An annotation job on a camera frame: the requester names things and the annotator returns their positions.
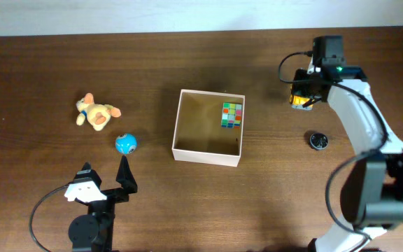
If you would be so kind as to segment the yellow grey toy truck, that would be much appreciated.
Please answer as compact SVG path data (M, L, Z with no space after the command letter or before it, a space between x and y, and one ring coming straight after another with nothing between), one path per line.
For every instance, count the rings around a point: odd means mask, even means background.
M311 111L313 108L312 106L309 107L303 107L302 104L307 102L310 98L308 97L302 97L299 95L291 94L289 98L289 103L293 109L298 109L298 110L304 110L304 111Z

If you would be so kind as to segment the multicoloured puzzle cube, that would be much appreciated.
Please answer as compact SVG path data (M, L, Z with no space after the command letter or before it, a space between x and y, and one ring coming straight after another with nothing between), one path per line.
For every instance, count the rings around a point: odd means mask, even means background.
M239 129L243 117L243 105L224 102L222 105L221 127Z

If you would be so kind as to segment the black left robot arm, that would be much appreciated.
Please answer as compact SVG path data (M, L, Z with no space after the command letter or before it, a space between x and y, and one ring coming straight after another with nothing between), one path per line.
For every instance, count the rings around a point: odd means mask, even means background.
M126 156L122 156L115 178L119 188L101 190L101 178L86 162L77 172L64 194L70 202L87 207L87 213L76 217L69 226L68 236L72 251L111 251L115 205L129 201L129 196L138 191Z

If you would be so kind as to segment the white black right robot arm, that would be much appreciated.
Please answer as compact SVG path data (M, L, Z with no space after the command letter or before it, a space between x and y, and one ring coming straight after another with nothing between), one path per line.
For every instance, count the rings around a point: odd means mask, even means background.
M403 141L377 107L357 67L299 69L291 103L327 102L339 116L355 152L327 180L325 201L334 221L308 251L361 251L371 240L403 224Z

